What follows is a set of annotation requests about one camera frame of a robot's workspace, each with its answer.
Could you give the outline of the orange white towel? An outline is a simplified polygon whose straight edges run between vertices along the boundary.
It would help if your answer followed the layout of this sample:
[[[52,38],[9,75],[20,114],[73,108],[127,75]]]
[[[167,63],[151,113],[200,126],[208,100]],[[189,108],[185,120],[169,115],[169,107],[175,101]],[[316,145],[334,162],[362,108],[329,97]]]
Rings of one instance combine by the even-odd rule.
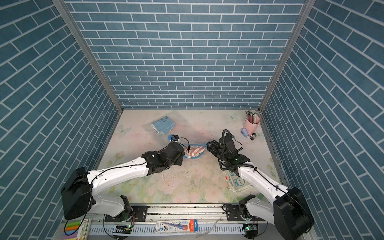
[[[185,149],[185,158],[198,158],[202,153],[206,151],[204,146],[191,146]]]

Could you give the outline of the light blue towel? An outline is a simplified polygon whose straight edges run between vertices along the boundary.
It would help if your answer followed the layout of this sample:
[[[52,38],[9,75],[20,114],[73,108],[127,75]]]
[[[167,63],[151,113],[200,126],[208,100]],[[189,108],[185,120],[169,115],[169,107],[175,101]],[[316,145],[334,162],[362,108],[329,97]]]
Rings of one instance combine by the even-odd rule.
[[[175,127],[175,122],[170,119],[168,116],[165,116],[153,123],[151,123],[151,127],[158,135],[163,135],[171,131]]]

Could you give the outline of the pale green bunny towel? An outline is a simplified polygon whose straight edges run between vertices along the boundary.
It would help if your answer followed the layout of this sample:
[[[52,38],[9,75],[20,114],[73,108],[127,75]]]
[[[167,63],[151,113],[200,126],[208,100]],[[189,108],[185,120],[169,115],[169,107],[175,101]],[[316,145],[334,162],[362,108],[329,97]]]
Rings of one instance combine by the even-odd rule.
[[[245,181],[244,179],[242,179],[241,177],[238,177],[235,173],[232,173],[226,170],[225,175],[226,175],[229,188],[234,193],[242,194],[242,193],[252,191],[253,186],[247,181]]]

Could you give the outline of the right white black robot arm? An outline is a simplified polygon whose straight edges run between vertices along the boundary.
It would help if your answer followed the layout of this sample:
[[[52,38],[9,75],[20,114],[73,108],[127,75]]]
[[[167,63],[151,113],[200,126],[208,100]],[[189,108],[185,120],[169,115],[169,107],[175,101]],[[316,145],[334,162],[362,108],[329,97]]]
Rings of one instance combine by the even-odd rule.
[[[207,150],[219,161],[222,171],[230,171],[256,188],[266,201],[248,195],[239,202],[243,219],[261,218],[274,225],[285,240],[296,240],[311,231],[315,219],[302,191],[288,188],[268,177],[235,147],[236,139],[223,130],[218,141],[207,143]]]

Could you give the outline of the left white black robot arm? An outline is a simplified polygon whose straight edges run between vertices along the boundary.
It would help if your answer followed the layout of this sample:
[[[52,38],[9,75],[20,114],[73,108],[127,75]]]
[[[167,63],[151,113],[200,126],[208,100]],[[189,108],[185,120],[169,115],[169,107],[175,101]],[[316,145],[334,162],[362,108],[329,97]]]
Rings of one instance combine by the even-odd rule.
[[[145,152],[130,162],[114,167],[73,171],[61,190],[64,218],[73,220],[87,213],[108,215],[119,222],[131,221],[134,210],[126,196],[111,197],[102,192],[128,180],[161,173],[183,163],[185,151],[177,142],[170,142],[159,151]]]

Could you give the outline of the clear vacuum bag blue zipper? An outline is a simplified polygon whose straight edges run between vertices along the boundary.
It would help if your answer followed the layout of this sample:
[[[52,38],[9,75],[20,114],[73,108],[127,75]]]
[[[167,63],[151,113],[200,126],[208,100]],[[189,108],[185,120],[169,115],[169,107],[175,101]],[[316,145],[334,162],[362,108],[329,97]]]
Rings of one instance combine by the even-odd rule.
[[[158,135],[151,127],[151,123],[168,116],[175,122],[175,127],[166,134]],[[146,127],[153,134],[153,139],[160,143],[169,143],[171,135],[178,135],[178,143],[185,149],[191,146],[204,146],[206,151],[198,158],[207,153],[207,143],[213,137],[211,133],[212,122],[204,115],[204,111],[199,110],[173,110],[160,111],[160,115],[155,117]]]

